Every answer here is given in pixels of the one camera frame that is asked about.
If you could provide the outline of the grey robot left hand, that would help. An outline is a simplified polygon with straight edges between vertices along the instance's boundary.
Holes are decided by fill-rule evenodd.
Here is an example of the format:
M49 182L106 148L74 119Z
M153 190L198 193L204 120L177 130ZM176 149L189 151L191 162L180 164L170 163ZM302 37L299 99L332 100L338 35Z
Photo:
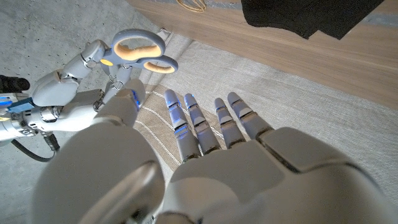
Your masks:
M396 223L397 207L348 156L274 129L236 94L215 100L221 148L192 95L165 92L182 163L170 180L134 129L139 80L112 97L43 170L30 223Z

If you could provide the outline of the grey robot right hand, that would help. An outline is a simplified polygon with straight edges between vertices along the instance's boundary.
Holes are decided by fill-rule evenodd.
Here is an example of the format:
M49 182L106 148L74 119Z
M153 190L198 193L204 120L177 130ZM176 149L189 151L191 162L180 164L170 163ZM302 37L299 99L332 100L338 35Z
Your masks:
M99 123L132 125L145 97L140 80L129 80L122 89L107 92L78 92L80 81L91 72L89 63L98 63L106 46L96 40L62 70L42 77L31 96L1 94L1 141L44 135L51 140L55 131L81 131Z

